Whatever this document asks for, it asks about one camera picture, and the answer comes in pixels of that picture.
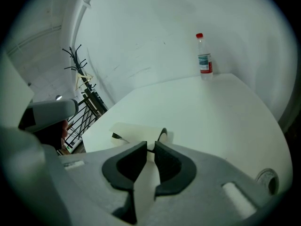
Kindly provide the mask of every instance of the label sticker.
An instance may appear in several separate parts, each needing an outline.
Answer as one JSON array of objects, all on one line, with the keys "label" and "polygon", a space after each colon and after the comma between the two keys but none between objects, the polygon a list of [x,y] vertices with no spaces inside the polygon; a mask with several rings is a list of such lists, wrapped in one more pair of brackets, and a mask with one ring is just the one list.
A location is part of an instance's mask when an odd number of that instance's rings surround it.
[{"label": "label sticker", "polygon": [[212,62],[211,55],[199,55],[198,64],[201,69],[201,73],[211,73],[212,72]]}]

